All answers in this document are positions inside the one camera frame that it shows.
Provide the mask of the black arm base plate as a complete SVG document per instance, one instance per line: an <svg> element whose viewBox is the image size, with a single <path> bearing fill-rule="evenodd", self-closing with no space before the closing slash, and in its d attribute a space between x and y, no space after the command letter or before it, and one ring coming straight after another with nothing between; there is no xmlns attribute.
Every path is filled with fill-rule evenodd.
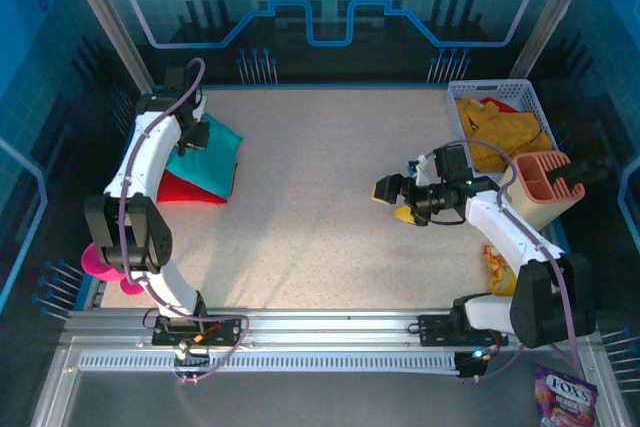
<svg viewBox="0 0 640 427"><path fill-rule="evenodd" d="M242 333L239 319L195 322L184 318L159 316L152 328L152 345L177 347L188 346L221 346L232 347Z"/></svg>
<svg viewBox="0 0 640 427"><path fill-rule="evenodd" d="M448 315L418 317L418 335L422 347L490 347L499 342L507 346L506 335L488 329L475 329L466 318L451 311Z"/></svg>

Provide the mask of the yellow t-shirt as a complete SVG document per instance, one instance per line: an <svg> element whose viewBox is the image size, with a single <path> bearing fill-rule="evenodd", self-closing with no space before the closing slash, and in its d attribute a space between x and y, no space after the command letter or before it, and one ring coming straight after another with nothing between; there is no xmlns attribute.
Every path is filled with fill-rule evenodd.
<svg viewBox="0 0 640 427"><path fill-rule="evenodd" d="M533 113L502 113L490 98L456 100L466 138L493 144L512 159L523 153L553 149L551 138Z"/></svg>

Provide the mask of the yellow snack bag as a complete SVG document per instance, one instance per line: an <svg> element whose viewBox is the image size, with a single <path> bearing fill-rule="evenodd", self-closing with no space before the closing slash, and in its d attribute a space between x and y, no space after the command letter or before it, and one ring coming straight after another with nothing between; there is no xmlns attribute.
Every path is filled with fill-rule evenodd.
<svg viewBox="0 0 640 427"><path fill-rule="evenodd" d="M512 296L517 279L505 258L491 244L483 245L482 256L489 274L490 293L497 296Z"/></svg>

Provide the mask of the teal t-shirt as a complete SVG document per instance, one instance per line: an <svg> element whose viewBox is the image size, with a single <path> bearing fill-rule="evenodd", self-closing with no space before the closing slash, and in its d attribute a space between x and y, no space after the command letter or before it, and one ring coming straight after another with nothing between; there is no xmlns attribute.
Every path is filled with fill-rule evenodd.
<svg viewBox="0 0 640 427"><path fill-rule="evenodd" d="M167 170L210 194L228 200L233 191L237 152L243 138L209 113L204 113L202 120L209 122L206 148L189 148L182 157L174 150Z"/></svg>

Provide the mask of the aluminium mounting rail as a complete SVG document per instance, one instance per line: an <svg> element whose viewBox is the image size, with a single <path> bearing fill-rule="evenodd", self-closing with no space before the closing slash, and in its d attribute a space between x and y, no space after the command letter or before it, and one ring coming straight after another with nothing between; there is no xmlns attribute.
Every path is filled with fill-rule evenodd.
<svg viewBox="0 0 640 427"><path fill-rule="evenodd" d="M223 309L217 316L241 316L242 346L250 350L401 350L418 349L420 321L447 325L445 309L287 310ZM92 342L121 341L149 345L158 313L153 309L115 308L70 315L62 338Z"/></svg>

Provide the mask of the black handled tool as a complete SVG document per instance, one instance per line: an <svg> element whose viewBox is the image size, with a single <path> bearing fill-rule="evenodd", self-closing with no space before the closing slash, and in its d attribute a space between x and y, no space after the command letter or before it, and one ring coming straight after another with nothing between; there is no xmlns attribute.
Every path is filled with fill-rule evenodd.
<svg viewBox="0 0 640 427"><path fill-rule="evenodd" d="M562 179L569 190L577 184L591 184L609 177L613 172L613 158L593 155L569 162L546 173L551 186Z"/></svg>

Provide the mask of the white perforated plastic basket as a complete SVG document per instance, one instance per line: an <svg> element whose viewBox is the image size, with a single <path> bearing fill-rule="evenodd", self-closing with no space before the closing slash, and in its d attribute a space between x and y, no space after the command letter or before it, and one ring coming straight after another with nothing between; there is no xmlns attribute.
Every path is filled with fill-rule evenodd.
<svg viewBox="0 0 640 427"><path fill-rule="evenodd" d="M530 81L526 79L502 79L450 82L447 90L446 106L456 139L466 138L456 107L456 100L467 97L478 100L491 97L519 111L533 113L544 132L551 138L553 143L552 150L557 148L542 106ZM493 144L475 139L470 140L472 142L464 144L463 147L466 150L471 167L478 174L501 176L507 168L506 158L509 156Z"/></svg>

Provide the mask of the aluminium frame post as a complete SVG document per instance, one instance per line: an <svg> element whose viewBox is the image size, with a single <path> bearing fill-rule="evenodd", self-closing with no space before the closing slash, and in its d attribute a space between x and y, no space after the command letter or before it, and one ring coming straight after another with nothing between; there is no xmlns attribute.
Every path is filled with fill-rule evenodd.
<svg viewBox="0 0 640 427"><path fill-rule="evenodd" d="M511 79L526 78L535 67L553 33L566 15L573 0L548 0L532 32L521 50L513 68Z"/></svg>
<svg viewBox="0 0 640 427"><path fill-rule="evenodd" d="M152 92L152 77L111 0L86 0L141 94Z"/></svg>

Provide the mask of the pink cream utensil holder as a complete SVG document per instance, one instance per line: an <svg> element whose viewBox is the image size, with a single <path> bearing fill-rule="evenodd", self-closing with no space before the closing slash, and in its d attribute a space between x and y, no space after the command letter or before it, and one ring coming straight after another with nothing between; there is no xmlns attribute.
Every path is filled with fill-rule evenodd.
<svg viewBox="0 0 640 427"><path fill-rule="evenodd" d="M505 185L516 173L506 198L535 230L542 230L584 198L583 184L564 177L572 167L566 154L556 150L521 153L513 161L515 169L508 167L498 185Z"/></svg>

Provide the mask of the pink plastic goblet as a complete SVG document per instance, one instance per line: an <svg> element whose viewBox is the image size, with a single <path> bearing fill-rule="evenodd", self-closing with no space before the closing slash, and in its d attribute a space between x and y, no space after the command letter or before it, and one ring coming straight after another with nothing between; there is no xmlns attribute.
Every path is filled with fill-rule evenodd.
<svg viewBox="0 0 640 427"><path fill-rule="evenodd" d="M128 296L138 296L144 293L142 286L128 282L124 273L115 267L105 264L99 258L98 251L93 243L90 243L81 256L83 270L101 281L118 284L121 291Z"/></svg>

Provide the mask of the purple Fox's candy bag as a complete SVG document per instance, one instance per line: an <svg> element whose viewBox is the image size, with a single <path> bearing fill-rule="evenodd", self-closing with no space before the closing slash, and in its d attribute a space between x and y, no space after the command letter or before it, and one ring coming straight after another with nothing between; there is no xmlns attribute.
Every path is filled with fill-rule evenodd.
<svg viewBox="0 0 640 427"><path fill-rule="evenodd" d="M594 427L595 385L536 364L534 391L541 427Z"/></svg>

